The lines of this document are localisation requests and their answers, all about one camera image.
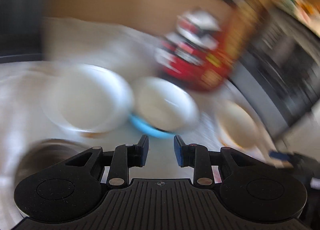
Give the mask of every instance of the white dish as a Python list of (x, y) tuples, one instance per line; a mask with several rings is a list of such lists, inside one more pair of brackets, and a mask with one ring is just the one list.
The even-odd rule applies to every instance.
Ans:
[(123, 124), (133, 106), (128, 83), (93, 65), (65, 68), (47, 91), (43, 109), (63, 129), (95, 137)]
[(199, 111), (193, 98), (178, 86), (156, 77), (138, 79), (132, 85), (135, 115), (150, 126), (179, 133), (193, 127)]
[(217, 120), (218, 134), (223, 145), (249, 150), (258, 144), (258, 126), (236, 103), (225, 100), (217, 112)]

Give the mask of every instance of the stainless steel sink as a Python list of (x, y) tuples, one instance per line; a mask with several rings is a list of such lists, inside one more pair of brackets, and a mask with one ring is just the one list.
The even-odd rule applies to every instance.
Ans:
[(21, 158), (14, 175), (0, 177), (1, 230), (9, 230), (23, 219), (13, 199), (14, 189), (20, 181), (87, 148), (60, 139), (45, 140), (33, 145)]

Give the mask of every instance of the white countertop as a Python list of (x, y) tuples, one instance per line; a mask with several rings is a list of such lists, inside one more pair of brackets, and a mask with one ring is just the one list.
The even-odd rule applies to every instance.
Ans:
[[(121, 144), (137, 143), (141, 132), (129, 122), (101, 139), (76, 138), (54, 125), (43, 113), (40, 99), (60, 65), (88, 63), (111, 69), (129, 82), (156, 74), (153, 51), (157, 39), (118, 25), (83, 22), (74, 19), (45, 21), (46, 57), (50, 61), (0, 65), (0, 229), (11, 229), (21, 217), (13, 201), (13, 177), (21, 156), (35, 142), (46, 138), (80, 141), (90, 146), (114, 150)], [(219, 151), (222, 144), (215, 133), (214, 109), (217, 99), (233, 100), (249, 110), (260, 128), (261, 153), (250, 155), (271, 162), (268, 150), (275, 149), (259, 117), (241, 93), (227, 81), (213, 93), (190, 92), (199, 105), (201, 121), (193, 131), (182, 135), (189, 143)], [(192, 178), (192, 168), (176, 162), (173, 139), (150, 137), (146, 166), (131, 168), (130, 178)]]

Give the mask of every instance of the blue object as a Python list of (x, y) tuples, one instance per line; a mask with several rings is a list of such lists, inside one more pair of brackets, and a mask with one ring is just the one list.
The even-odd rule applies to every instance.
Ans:
[(182, 167), (183, 166), (182, 147), (179, 144), (177, 137), (175, 137), (173, 140), (173, 148), (174, 148), (174, 153), (176, 154), (178, 165)]
[(138, 130), (140, 130), (141, 132), (143, 132), (149, 136), (153, 136), (156, 138), (162, 138), (162, 139), (171, 138), (171, 137), (175, 136), (175, 133), (160, 131), (160, 130), (152, 127), (145, 120), (143, 120), (140, 117), (137, 117), (136, 115), (131, 115), (130, 121)]
[(269, 156), (271, 158), (278, 159), (280, 161), (289, 161), (290, 160), (290, 156), (287, 155), (286, 153), (278, 153), (275, 151), (271, 151), (271, 152), (269, 152)]

